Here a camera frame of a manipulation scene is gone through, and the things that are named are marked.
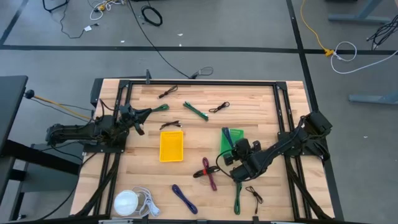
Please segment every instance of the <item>metal table leg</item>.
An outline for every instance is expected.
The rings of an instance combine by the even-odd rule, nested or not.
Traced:
[[[350,102],[358,103],[379,103],[387,105],[398,105],[398,91],[392,92],[384,96],[374,95],[349,95]]]
[[[380,4],[381,0],[368,0],[365,7],[358,15],[351,14],[329,14],[330,21],[363,22],[368,24],[386,24],[391,20],[388,17],[369,16],[369,14]]]

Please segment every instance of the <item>yellow tray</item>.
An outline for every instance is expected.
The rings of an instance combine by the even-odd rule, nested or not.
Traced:
[[[160,162],[183,161],[183,132],[162,131],[160,134]]]

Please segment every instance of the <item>desk leg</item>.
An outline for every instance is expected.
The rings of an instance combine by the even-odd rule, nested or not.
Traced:
[[[26,162],[34,163],[51,169],[78,175],[80,165],[44,152],[40,152],[23,144],[7,140],[3,148],[4,156],[12,156]]]
[[[374,96],[374,95],[349,95],[348,100],[350,102],[358,103],[379,103],[387,105],[398,105],[398,91],[384,95],[384,96]]]
[[[386,24],[391,20],[388,17],[369,16],[379,5],[381,0],[368,0],[368,3],[358,15],[351,14],[329,14],[330,21],[363,22],[367,24]]]

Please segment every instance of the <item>wooden tabletop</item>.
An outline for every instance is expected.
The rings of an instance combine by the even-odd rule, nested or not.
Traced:
[[[100,98],[108,105],[114,105],[119,80],[105,79]],[[287,82],[290,105],[295,125],[300,116],[309,113],[307,97],[302,82]],[[259,140],[263,149],[277,141],[279,131],[275,112],[274,94],[268,86],[217,86],[217,85],[179,85],[178,90],[157,99],[170,85],[134,85],[131,105],[136,109],[156,108],[167,103],[168,111],[152,113],[144,124],[145,135],[139,136],[131,131],[127,139],[126,151],[121,156],[114,196],[122,190],[134,186],[148,188],[160,208],[161,219],[205,219],[205,220],[252,220],[256,208],[253,195],[244,188],[253,186],[264,199],[259,205],[260,220],[293,220],[289,187],[283,157],[277,157],[267,172],[255,180],[243,183],[241,191],[241,214],[234,214],[235,183],[221,172],[214,174],[218,190],[212,191],[207,176],[194,179],[193,173],[203,168],[202,158],[207,157],[210,165],[215,165],[220,153],[221,128],[244,130],[249,142]],[[192,111],[183,107],[190,102],[196,109],[206,112],[216,108],[224,101],[231,106],[213,114],[208,113],[206,122]],[[98,104],[96,115],[101,116]],[[159,128],[170,121],[182,122],[183,161],[159,162]],[[165,128],[164,131],[180,128]],[[71,214],[78,212],[92,196],[98,186],[103,154],[95,155],[81,169],[79,183],[73,200]],[[303,170],[308,191],[319,206],[329,216],[334,217],[328,186],[322,162],[315,156],[302,156]],[[172,192],[171,185],[177,184],[184,195],[198,208],[194,215]],[[297,190],[300,214],[303,216],[303,203]],[[101,213],[104,213],[108,190],[104,191]]]

